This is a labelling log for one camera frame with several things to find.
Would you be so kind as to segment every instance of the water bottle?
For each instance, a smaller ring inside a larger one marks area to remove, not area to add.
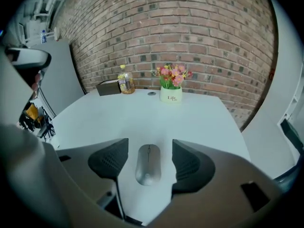
[[[41,32],[41,43],[46,43],[46,41],[47,41],[46,31],[43,30]]]

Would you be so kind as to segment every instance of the white flower pot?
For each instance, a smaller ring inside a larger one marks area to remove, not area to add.
[[[161,87],[160,100],[166,103],[179,103],[182,98],[182,89],[165,89]]]

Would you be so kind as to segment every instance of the artificial flower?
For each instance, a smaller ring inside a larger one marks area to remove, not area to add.
[[[184,81],[184,77],[182,75],[177,75],[173,81],[173,85],[175,87],[179,86]]]
[[[179,74],[180,74],[179,69],[178,69],[177,67],[176,67],[175,69],[173,69],[173,70],[172,70],[172,74],[173,74],[174,76],[179,75]]]
[[[185,66],[180,65],[180,66],[179,66],[179,70],[180,70],[181,72],[184,72],[184,71],[186,70],[186,68],[185,68]]]
[[[169,70],[168,70],[167,68],[163,68],[163,69],[161,70],[161,74],[162,74],[162,75],[168,75],[168,73],[169,73]]]

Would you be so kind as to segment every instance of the computer mouse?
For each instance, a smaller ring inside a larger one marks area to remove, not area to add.
[[[161,179],[161,150],[153,144],[140,147],[135,178],[143,186],[152,186]]]

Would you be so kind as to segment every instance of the brick wall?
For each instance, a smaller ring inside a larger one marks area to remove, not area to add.
[[[239,127],[275,61],[268,0],[67,0],[54,26],[87,91],[117,78],[120,64],[137,88],[159,89],[152,71],[182,63],[193,72],[183,91],[218,96]]]

